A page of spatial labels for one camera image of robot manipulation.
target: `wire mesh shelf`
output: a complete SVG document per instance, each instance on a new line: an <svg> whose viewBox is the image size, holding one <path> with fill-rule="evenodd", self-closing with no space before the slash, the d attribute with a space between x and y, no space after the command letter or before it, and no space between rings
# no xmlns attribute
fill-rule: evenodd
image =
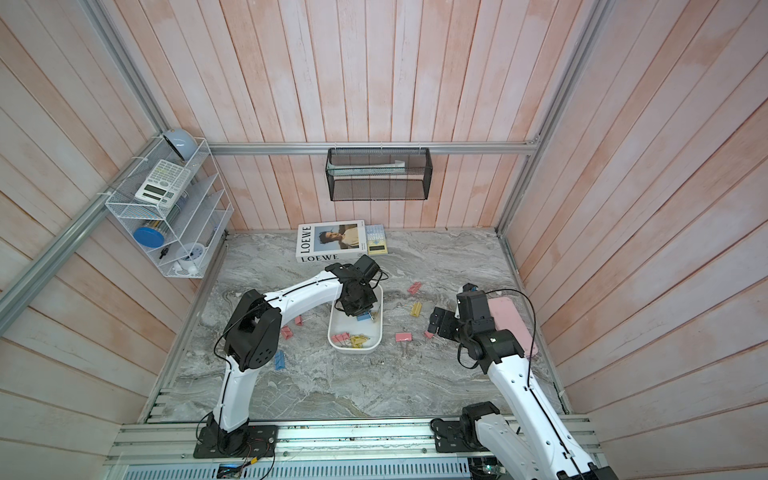
<svg viewBox="0 0 768 480"><path fill-rule="evenodd" d="M432 182L428 148L330 148L331 200L426 200Z"/></svg>
<svg viewBox="0 0 768 480"><path fill-rule="evenodd" d="M199 140L200 144L198 144L192 158L184 164L184 168L190 171L190 174L188 174L190 179L194 177L205 159L210 156L208 142L204 138L196 140ZM134 198L137 190L146 180L147 175L160 160L168 160L175 164L183 163L178 154L166 141L161 140L157 142L139 165L114 188L114 193L107 200L107 208L109 208L113 215L117 218L139 220L165 220L167 218L172 206L153 205Z"/></svg>
<svg viewBox="0 0 768 480"><path fill-rule="evenodd" d="M183 164L173 148L160 139L149 154L116 187L107 207L131 234L139 247L165 276L202 278L213 250L234 212L230 195L204 138ZM200 167L210 158L213 169ZM136 200L134 195L160 160L183 164L190 183L177 203L159 207Z"/></svg>

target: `pink notebook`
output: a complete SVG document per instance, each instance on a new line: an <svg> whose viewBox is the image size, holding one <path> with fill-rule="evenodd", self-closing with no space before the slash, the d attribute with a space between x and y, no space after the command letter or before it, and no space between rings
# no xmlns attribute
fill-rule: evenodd
<svg viewBox="0 0 768 480"><path fill-rule="evenodd" d="M500 296L488 300L488 308L491 310L493 320L496 323L496 329L509 330L512 335L520 342L520 346L525 350L525 356L531 356L531 334L528 328L520 318L518 309L508 296ZM533 345L533 354L538 353L538 347Z"/></svg>

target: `blue lid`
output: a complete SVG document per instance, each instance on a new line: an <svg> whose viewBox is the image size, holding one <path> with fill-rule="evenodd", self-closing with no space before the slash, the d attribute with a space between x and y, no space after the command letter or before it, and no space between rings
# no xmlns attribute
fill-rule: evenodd
<svg viewBox="0 0 768 480"><path fill-rule="evenodd" d="M165 241L162 233L150 227L138 227L134 232L134 238L139 244L150 248L162 247Z"/></svg>

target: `black wire mesh basket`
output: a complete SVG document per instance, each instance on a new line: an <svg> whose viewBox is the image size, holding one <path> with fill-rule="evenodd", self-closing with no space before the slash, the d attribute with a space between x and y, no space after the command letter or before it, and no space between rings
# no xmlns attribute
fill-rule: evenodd
<svg viewBox="0 0 768 480"><path fill-rule="evenodd" d="M329 148L331 200L426 200L432 182L428 148Z"/></svg>

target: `black cable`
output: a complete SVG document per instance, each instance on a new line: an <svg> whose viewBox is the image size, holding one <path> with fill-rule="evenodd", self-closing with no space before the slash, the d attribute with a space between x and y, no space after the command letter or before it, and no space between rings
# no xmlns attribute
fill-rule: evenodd
<svg viewBox="0 0 768 480"><path fill-rule="evenodd" d="M252 308L252 309L248 310L247 312L245 312L245 313L243 314L243 316L242 316L242 317L240 317L239 319L237 319L237 321L236 321L236 322L232 322L232 325L230 325L230 326L228 326L226 329L224 329L223 333L222 333L221 335L219 335L219 338L216 340L216 343L214 343L214 355L215 355L215 356L219 357L219 358L220 358L220 359L222 359L224 362L226 362L226 361L227 361L227 359L225 359L224 357L222 357L221 355L219 355L218 353L216 353L216 347L218 347L218 346L219 346L219 342L221 341L221 339L222 339L222 338L224 338L224 337L225 337L225 335L227 335L227 334L229 333L229 331L230 331L230 330L232 330L232 328L233 328L235 325L237 325L238 323L240 323L240 322L241 322L241 321L242 321L242 320L243 320L245 317L247 317L247 316L248 316L248 315L250 315L251 313L253 313L253 312L255 312L256 310L258 310L260 306L261 306L261 303L260 303L259 305L255 306L254 308Z"/></svg>
<svg viewBox="0 0 768 480"><path fill-rule="evenodd" d="M227 362L227 367L230 369L230 371L224 374L224 388L221 392L222 404L224 403L224 400L227 398L227 381L230 379L230 375L232 374L232 367L230 366L229 362ZM219 421L221 421L221 407L219 407ZM221 450L221 425L219 425L219 429L216 431L216 448L219 450L219 452L223 453L223 451Z"/></svg>
<svg viewBox="0 0 768 480"><path fill-rule="evenodd" d="M541 404L541 402L539 402L538 397L533 393L533 390L531 390L531 365L533 364L531 360L533 358L533 347L536 342L536 309L533 307L533 302L531 301L531 299L528 298L528 295L525 295L523 292L515 288L500 288L497 290L491 290L490 292L485 292L485 294L488 295L489 293L497 293L497 292L520 293L528 301L528 305L531 306L531 313L533 314L533 335L531 335L531 349L530 349L530 355L528 357L528 381L527 381L528 391L531 393L534 400L536 400L536 403L538 404L538 408L540 408L541 412L544 413L544 417L547 418L549 425L552 427L552 431L554 431L554 434L558 437L558 440L560 441L560 445L562 445L563 449L566 451L566 453L568 453L568 447L565 446L565 442L560 437L558 430L554 427L554 423L549 418L547 411L544 409L544 406ZM578 465L576 465L576 461L572 456L571 456L571 462L574 464L574 467L576 468L576 472L578 472L579 476L581 477L581 480L584 480L584 475L581 473L581 470L579 469Z"/></svg>
<svg viewBox="0 0 768 480"><path fill-rule="evenodd" d="M473 474L473 478L499 478L499 475L496 475L495 473L488 473L483 470L483 467L477 466L477 465L471 465L469 467L470 473Z"/></svg>
<svg viewBox="0 0 768 480"><path fill-rule="evenodd" d="M531 390L529 388L528 391L533 396L533 400L536 400L536 403L538 404L538 408L540 408L541 412L544 413L544 417L547 418L547 422L549 422L549 426L552 427L552 431L558 437L558 441L560 442L560 445L562 445L563 449L565 450L565 453L570 455L570 452L568 451L568 447L565 446L565 441L563 440L562 437L560 437L560 434L558 433L558 430L554 427L554 423L552 422L552 419L550 419L549 415L547 415L547 411L544 409L544 406L538 400L538 397L536 396L536 394L533 393L533 390ZM571 463L574 464L574 467L576 468L576 472L578 472L578 475L581 477L581 480L586 480L584 478L584 474L581 473L581 470L579 469L578 465L576 465L576 461L574 460L573 455L571 456Z"/></svg>
<svg viewBox="0 0 768 480"><path fill-rule="evenodd" d="M485 292L485 295L488 295L489 293L497 293L497 292L517 292L520 293L525 299L528 301L528 305L531 306L531 313L533 313L533 335L531 335L531 349L529 350L528 354L528 381L526 382L527 387L531 388L531 365L533 364L533 347L536 344L536 309L533 307L533 302L531 299L528 298L528 295L525 295L520 290L517 290L515 288L500 288L498 290L491 290L490 292Z"/></svg>
<svg viewBox="0 0 768 480"><path fill-rule="evenodd" d="M385 272L384 270L379 270L379 278L374 279L376 281L376 285L372 286L371 288L375 289L379 286L379 282L382 280L389 280L389 274Z"/></svg>
<svg viewBox="0 0 768 480"><path fill-rule="evenodd" d="M270 451L270 446L267 445L266 446L266 453L269 453L269 451ZM270 469L267 470L266 473L261 478L259 478L259 480L264 480L270 474L270 472L272 472L272 469L275 468L275 458L276 457L277 457L277 452L272 452L272 465L270 465Z"/></svg>
<svg viewBox="0 0 768 480"><path fill-rule="evenodd" d="M205 420L207 417L210 417L210 416L211 416L211 415L213 415L213 414L214 414L213 412L208 412L208 413L206 413L206 414L203 416L203 418L202 418L202 419L200 419L200 421L197 423L197 427L195 427L195 430L194 430L194 438L195 438L196 440L200 440L200 424L203 422L203 420Z"/></svg>
<svg viewBox="0 0 768 480"><path fill-rule="evenodd" d="M238 465L237 467L220 467L219 468L219 472L217 473L216 478L224 478L225 475L231 475L233 473L242 472L243 468L245 468L245 466L248 463L248 457L250 457L250 453L251 453L252 450L253 450L253 448L251 448L251 446L249 444L248 445L248 455L245 456L245 460L243 460L243 464L242 465Z"/></svg>
<svg viewBox="0 0 768 480"><path fill-rule="evenodd" d="M478 368L478 365L480 365L480 362L475 362L475 364L473 366L467 366L467 365L464 365L462 363L462 347L463 346L464 346L463 344L459 343L458 350L456 350L456 361L458 362L458 364L463 366L467 370L473 370L473 369Z"/></svg>
<svg viewBox="0 0 768 480"><path fill-rule="evenodd" d="M273 300L279 299L281 296L288 295L289 293L293 293L293 292L295 292L297 290L301 290L302 288L306 288L308 286L315 286L315 285L317 285L318 283L321 283L321 282L327 282L328 280L334 280L334 279L333 278L326 278L326 279L323 279L323 280L314 281L312 283L305 283L304 285L299 285L298 287L294 288L293 290L288 290L285 293L281 293L280 296L276 296L275 298L270 298L269 300L264 300L264 301L269 303L269 302L271 302Z"/></svg>

